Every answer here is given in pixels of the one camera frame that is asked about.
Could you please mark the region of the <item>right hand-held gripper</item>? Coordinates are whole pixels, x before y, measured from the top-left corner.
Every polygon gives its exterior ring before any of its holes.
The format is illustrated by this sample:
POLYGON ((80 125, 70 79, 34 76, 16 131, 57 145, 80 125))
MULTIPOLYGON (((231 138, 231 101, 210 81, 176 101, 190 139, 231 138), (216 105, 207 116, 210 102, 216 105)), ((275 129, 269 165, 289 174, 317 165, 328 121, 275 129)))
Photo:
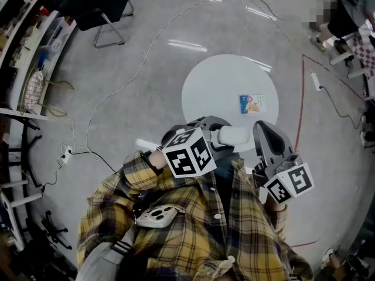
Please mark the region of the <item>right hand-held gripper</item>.
POLYGON ((253 126, 253 137, 256 154, 261 160, 253 170, 254 181, 257 187, 265 188, 277 204, 315 187, 308 164, 293 153, 289 137, 279 127, 259 120, 253 126))

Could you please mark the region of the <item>person's left forearm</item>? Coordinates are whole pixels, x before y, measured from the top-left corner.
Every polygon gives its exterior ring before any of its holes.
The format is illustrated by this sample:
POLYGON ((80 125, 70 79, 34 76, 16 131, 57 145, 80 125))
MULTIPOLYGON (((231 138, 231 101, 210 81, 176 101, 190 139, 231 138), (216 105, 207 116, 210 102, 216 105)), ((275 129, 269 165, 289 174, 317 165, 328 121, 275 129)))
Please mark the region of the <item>person's left forearm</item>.
POLYGON ((152 152, 150 162, 163 173, 157 176, 141 158, 141 151, 128 156, 120 169, 109 175, 88 199, 87 218, 113 220, 116 215, 128 218, 133 206, 138 204, 141 191, 156 189, 159 179, 167 172, 168 165, 161 151, 152 152))

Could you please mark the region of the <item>blue and white snack packet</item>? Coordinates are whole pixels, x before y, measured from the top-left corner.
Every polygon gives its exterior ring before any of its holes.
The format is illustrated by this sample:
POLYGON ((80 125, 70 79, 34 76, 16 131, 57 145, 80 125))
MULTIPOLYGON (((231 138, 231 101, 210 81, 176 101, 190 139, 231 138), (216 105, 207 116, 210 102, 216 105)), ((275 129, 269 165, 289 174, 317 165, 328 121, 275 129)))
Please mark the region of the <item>blue and white snack packet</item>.
POLYGON ((265 95, 240 95, 241 114, 258 114, 267 112, 265 95))

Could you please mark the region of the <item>black wristwatch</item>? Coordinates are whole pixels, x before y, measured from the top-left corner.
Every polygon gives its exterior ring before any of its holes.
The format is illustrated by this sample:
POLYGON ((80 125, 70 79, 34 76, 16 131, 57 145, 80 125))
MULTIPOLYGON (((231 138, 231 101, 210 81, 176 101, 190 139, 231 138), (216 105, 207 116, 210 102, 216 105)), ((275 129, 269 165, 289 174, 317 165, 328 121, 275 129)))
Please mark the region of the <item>black wristwatch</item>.
POLYGON ((163 167, 160 168, 160 169, 157 169, 149 160, 149 157, 150 155, 152 154, 152 152, 149 150, 149 151, 146 151, 146 152, 142 152, 141 153, 141 158, 147 163, 147 165, 153 170, 153 172, 159 176, 160 174, 163 173, 163 167))

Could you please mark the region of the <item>white power strip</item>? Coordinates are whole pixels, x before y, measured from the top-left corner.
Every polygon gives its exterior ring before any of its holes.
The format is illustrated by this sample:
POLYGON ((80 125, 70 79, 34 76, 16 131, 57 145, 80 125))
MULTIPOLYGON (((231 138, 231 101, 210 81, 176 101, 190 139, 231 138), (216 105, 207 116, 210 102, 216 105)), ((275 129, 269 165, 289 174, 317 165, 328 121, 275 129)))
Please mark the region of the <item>white power strip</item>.
POLYGON ((322 89, 322 86, 321 86, 321 84, 319 82, 318 76, 316 75, 316 73, 310 73, 310 77, 311 77, 311 80, 312 80, 312 82, 314 84, 315 90, 317 92, 320 92, 321 89, 322 89))
POLYGON ((61 145, 61 153, 62 156, 60 157, 61 161, 64 165, 66 165, 70 159, 70 156, 73 155, 73 148, 67 145, 61 145))

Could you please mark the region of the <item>yellow plaid shirt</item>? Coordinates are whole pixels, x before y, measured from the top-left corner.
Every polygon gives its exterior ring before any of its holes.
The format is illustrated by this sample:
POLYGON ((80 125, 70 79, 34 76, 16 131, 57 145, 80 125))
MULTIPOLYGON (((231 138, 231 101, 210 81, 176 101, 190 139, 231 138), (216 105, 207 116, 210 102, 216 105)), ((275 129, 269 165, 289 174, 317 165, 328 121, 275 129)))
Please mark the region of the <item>yellow plaid shirt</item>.
POLYGON ((245 167, 232 181, 228 224, 214 172, 177 179, 169 169, 128 218, 91 220, 85 214, 78 265, 104 242, 122 254, 114 281, 313 281, 309 263, 277 237, 245 167), (161 205, 179 211, 170 225, 135 224, 144 211, 161 205))

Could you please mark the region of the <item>white smartphone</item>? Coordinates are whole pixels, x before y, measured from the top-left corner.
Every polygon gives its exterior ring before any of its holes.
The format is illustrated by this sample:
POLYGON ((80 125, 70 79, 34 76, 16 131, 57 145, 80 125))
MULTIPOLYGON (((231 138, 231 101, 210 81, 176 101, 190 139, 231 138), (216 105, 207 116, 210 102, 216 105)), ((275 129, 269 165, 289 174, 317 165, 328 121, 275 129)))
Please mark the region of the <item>white smartphone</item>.
POLYGON ((165 228, 172 223, 178 212, 172 205, 161 205, 144 211, 135 220, 135 224, 142 228, 165 228))

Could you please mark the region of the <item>short red floor tape line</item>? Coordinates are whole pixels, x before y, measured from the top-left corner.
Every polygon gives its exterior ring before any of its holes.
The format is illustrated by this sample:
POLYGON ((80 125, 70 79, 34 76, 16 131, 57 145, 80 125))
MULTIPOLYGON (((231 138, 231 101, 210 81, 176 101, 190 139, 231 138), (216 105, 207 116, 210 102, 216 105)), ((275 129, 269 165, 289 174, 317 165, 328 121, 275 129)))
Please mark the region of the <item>short red floor tape line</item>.
POLYGON ((297 244, 297 245, 291 245, 291 248, 299 248, 299 247, 313 245, 313 244, 317 243, 319 240, 320 240, 320 238, 318 238, 318 239, 316 239, 314 241, 311 241, 311 242, 306 242, 306 243, 297 244))

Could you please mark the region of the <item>black and green floor bag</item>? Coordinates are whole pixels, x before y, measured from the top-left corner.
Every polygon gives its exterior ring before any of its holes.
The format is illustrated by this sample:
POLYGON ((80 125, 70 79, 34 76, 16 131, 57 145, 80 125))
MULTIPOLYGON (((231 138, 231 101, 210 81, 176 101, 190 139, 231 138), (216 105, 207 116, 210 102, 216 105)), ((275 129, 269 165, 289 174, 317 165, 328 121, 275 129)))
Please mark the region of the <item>black and green floor bag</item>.
POLYGON ((340 38, 338 40, 335 40, 333 46, 339 54, 351 52, 351 48, 349 47, 349 45, 347 44, 347 41, 345 41, 345 39, 340 38))

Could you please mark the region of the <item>black cantilever chair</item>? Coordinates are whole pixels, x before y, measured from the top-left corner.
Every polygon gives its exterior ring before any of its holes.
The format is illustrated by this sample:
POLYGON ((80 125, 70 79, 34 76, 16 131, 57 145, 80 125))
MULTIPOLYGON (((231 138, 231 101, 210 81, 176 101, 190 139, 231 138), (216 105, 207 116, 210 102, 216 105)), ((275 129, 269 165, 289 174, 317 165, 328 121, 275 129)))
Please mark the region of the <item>black cantilever chair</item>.
POLYGON ((130 0, 53 0, 53 6, 61 14, 72 18, 81 31, 97 28, 93 42, 96 49, 123 45, 125 39, 114 23, 134 14, 134 7, 130 0), (99 45, 98 39, 104 25, 108 25, 120 40, 99 45))

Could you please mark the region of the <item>black swivel chair base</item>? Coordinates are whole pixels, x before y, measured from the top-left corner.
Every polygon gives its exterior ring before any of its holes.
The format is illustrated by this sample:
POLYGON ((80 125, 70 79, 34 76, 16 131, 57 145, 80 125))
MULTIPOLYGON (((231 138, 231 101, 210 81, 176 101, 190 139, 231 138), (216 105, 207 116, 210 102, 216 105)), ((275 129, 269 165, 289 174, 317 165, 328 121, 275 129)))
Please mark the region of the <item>black swivel chair base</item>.
POLYGON ((50 210, 47 210, 45 212, 45 218, 42 219, 41 223, 45 228, 46 236, 50 237, 54 244, 60 244, 67 250, 73 249, 73 247, 68 242, 64 242, 59 237, 61 233, 68 233, 69 230, 67 228, 58 229, 57 227, 53 225, 52 212, 50 210))

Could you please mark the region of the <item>clear plastic storage bin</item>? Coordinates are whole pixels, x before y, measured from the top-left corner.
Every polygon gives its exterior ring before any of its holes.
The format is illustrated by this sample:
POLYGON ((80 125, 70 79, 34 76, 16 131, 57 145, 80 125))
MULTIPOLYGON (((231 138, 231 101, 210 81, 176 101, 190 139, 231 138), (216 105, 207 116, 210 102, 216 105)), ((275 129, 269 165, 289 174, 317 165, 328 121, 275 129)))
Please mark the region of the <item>clear plastic storage bin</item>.
POLYGON ((46 31, 41 41, 41 46, 51 53, 57 53, 69 38, 70 32, 71 26, 64 16, 55 18, 46 31))

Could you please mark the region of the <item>pink checkered mesh bundle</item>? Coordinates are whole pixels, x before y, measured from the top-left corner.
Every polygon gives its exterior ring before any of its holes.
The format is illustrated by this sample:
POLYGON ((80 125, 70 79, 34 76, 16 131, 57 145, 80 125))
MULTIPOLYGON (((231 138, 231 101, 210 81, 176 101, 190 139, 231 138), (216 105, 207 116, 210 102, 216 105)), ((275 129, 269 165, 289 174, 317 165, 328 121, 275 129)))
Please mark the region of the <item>pink checkered mesh bundle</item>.
POLYGON ((24 110, 33 110, 38 104, 44 87, 44 77, 40 70, 35 71, 28 79, 22 96, 24 110))

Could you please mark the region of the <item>white shelf unit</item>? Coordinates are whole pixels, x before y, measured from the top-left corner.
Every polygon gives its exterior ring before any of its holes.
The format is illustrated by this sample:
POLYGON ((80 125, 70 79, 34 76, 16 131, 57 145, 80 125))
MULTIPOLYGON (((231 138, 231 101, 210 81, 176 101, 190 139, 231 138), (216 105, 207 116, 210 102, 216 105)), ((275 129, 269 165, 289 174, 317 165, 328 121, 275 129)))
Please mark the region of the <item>white shelf unit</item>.
POLYGON ((53 78, 62 52, 76 27, 75 21, 52 9, 52 0, 0 0, 0 115, 48 120, 61 118, 66 112, 46 104, 47 90, 51 86, 72 88, 67 81, 53 78), (57 53, 41 46, 41 41, 55 18, 64 16, 71 26, 69 38, 57 53), (28 50, 19 43, 26 30, 35 26, 42 36, 38 47, 28 50), (44 87, 33 110, 24 110, 22 96, 29 77, 42 71, 44 87))

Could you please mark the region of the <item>white tube table leg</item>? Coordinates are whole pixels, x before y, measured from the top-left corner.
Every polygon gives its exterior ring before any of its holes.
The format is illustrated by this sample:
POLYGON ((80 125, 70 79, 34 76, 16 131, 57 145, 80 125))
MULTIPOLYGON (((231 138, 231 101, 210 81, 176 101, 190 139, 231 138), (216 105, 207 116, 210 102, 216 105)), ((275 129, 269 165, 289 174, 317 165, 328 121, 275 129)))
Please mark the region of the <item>white tube table leg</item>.
POLYGON ((37 194, 31 195, 31 196, 27 196, 27 197, 24 197, 22 199, 18 199, 18 200, 15 200, 13 202, 10 202, 9 205, 10 205, 11 208, 15 208, 15 207, 18 207, 20 205, 24 205, 24 204, 30 203, 32 201, 38 200, 42 197, 43 197, 42 193, 37 193, 37 194))
POLYGON ((29 184, 27 180, 4 183, 4 184, 0 184, 0 190, 15 188, 15 187, 24 186, 27 184, 29 184))

